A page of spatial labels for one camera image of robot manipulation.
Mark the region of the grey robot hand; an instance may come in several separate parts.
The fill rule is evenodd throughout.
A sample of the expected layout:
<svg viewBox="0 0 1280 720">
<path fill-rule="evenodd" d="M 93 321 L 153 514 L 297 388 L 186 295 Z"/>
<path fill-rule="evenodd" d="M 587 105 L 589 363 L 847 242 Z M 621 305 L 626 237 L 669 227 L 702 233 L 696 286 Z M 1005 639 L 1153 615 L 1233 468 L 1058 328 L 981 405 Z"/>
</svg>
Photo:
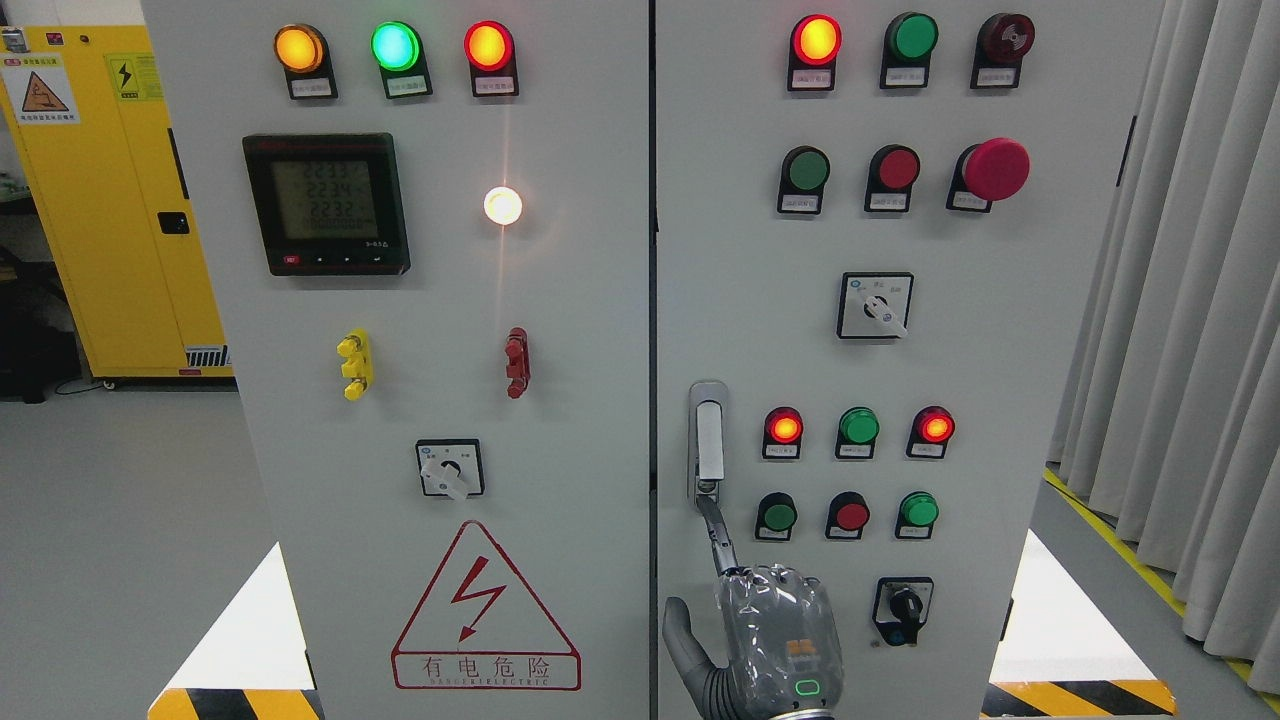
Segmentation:
<svg viewBox="0 0 1280 720">
<path fill-rule="evenodd" d="M 680 597 L 666 601 L 662 635 L 703 719 L 832 719 L 844 653 L 826 588 L 782 565 L 739 564 L 718 503 L 696 498 L 717 569 L 728 664 L 716 666 Z"/>
</svg>

